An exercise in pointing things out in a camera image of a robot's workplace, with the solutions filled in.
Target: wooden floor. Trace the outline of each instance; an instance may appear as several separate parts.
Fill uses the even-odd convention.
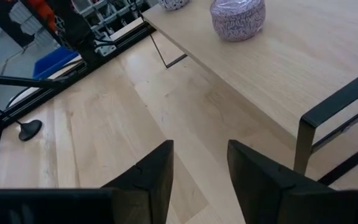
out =
[[[154,36],[168,62],[182,54]],[[237,139],[288,167],[295,155],[246,111],[192,59],[165,69],[147,38],[23,118],[44,122],[33,140],[20,142],[15,124],[3,132],[0,189],[100,187],[173,139],[167,223],[244,223],[227,141]],[[321,177],[357,149],[358,124],[313,155],[307,176]],[[358,167],[331,187],[358,188]]]

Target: blue bin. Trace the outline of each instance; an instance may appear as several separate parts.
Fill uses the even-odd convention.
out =
[[[36,80],[48,78],[77,56],[77,52],[59,47],[35,63],[32,77]]]

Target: round black base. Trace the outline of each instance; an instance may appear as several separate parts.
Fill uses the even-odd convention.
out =
[[[21,125],[21,131],[19,133],[19,139],[21,141],[28,141],[38,134],[42,128],[42,122],[39,120],[33,120],[29,123]]]

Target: jar lid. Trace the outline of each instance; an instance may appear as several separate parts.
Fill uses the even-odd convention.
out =
[[[233,17],[251,15],[264,6],[264,0],[215,0],[211,15],[216,19],[228,20]]]

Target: purple patterned jar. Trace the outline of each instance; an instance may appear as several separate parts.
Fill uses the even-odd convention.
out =
[[[210,11],[215,31],[228,41],[254,36],[266,17],[265,0],[215,0]]]
[[[159,0],[159,3],[165,10],[172,11],[186,6],[189,1],[190,0]]]

